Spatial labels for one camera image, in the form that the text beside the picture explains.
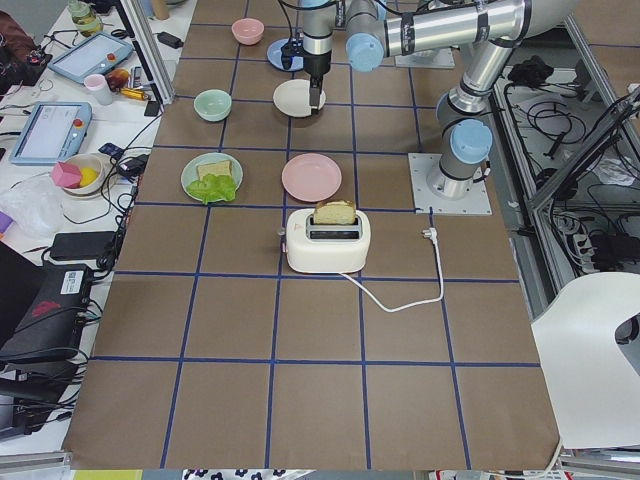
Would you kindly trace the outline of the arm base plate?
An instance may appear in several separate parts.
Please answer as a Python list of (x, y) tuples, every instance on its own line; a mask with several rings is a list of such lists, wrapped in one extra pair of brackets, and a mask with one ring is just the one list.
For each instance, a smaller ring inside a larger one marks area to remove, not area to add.
[(453, 181), (441, 175), (440, 154), (409, 153), (409, 173), (417, 213), (489, 216), (492, 214), (486, 183), (476, 169), (470, 180)]
[(406, 56), (396, 56), (395, 66), (401, 68), (446, 69), (455, 68), (452, 49), (438, 48), (415, 52)]

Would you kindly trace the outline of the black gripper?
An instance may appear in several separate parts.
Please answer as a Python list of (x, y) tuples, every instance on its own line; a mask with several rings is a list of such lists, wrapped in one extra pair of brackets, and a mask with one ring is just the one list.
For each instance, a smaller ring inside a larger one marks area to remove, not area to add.
[(285, 70), (291, 68), (294, 58), (302, 58), (303, 70), (313, 77), (309, 79), (308, 104), (316, 115), (321, 103), (322, 77), (330, 70), (331, 37), (302, 34), (288, 39), (281, 47), (281, 63)]

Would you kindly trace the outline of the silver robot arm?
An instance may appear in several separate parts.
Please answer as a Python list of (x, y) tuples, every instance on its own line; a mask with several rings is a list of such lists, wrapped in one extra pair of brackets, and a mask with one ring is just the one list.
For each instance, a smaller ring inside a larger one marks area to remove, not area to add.
[(471, 45), (472, 59), (457, 86), (445, 94), (438, 112), (461, 118), (480, 115), (487, 97), (512, 52), (526, 38), (542, 34), (575, 9), (573, 1), (420, 1), (399, 12), (383, 1), (300, 1), (302, 32), (290, 36), (282, 62), (303, 60), (309, 75), (308, 105), (320, 109), (323, 78), (330, 70), (334, 30), (346, 33), (351, 67), (377, 68), (386, 57), (444, 47)]

